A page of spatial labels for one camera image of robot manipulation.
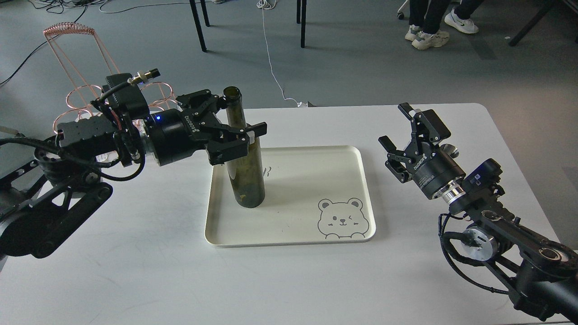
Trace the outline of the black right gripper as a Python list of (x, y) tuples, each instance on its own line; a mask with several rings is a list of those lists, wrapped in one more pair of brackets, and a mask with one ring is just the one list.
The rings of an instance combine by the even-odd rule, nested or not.
[(398, 109), (410, 121), (411, 140), (401, 151), (388, 136), (380, 136), (378, 142), (387, 152), (385, 165), (400, 183), (413, 180), (433, 200), (441, 188), (465, 177), (456, 161), (440, 149), (440, 141), (449, 138), (451, 132), (434, 110), (418, 111), (406, 102)]

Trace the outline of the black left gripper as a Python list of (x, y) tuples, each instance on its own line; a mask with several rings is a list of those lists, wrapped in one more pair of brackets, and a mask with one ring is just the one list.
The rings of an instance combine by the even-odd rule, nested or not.
[(147, 152), (154, 155), (159, 166), (190, 157), (201, 149), (206, 150), (211, 165), (224, 164), (247, 156), (248, 147), (267, 133), (265, 122), (244, 128), (217, 124), (217, 113), (227, 105), (210, 90), (179, 95), (176, 101), (181, 111), (169, 109), (147, 116)]

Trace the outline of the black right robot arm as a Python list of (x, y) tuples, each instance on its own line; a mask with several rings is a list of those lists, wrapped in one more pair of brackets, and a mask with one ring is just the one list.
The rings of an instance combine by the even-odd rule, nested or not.
[(379, 138), (385, 165), (398, 181), (413, 181), (425, 196), (442, 198), (449, 212), (439, 215), (439, 239), (450, 267), (471, 282), (456, 263), (486, 267), (507, 290), (473, 282), (483, 290), (506, 294), (513, 307), (541, 321), (560, 313), (577, 323), (577, 254), (520, 224), (499, 197), (502, 169), (493, 159), (470, 175), (457, 165), (458, 150), (440, 142), (451, 136), (432, 110), (408, 103), (398, 109), (410, 121), (411, 140), (398, 150), (388, 136)]

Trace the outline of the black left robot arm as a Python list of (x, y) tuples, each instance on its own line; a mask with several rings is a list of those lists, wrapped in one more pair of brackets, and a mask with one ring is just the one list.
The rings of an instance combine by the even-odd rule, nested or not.
[(157, 69), (107, 76), (91, 101), (98, 116), (60, 123), (45, 140), (3, 138), (1, 144), (34, 148), (33, 159), (1, 179), (1, 257), (48, 257), (111, 197), (111, 181), (129, 181), (151, 155), (159, 166), (198, 150), (211, 165), (247, 157), (266, 123), (221, 123), (221, 109), (240, 106), (235, 87), (223, 95), (209, 90), (176, 98), (177, 108), (151, 113), (139, 88)]

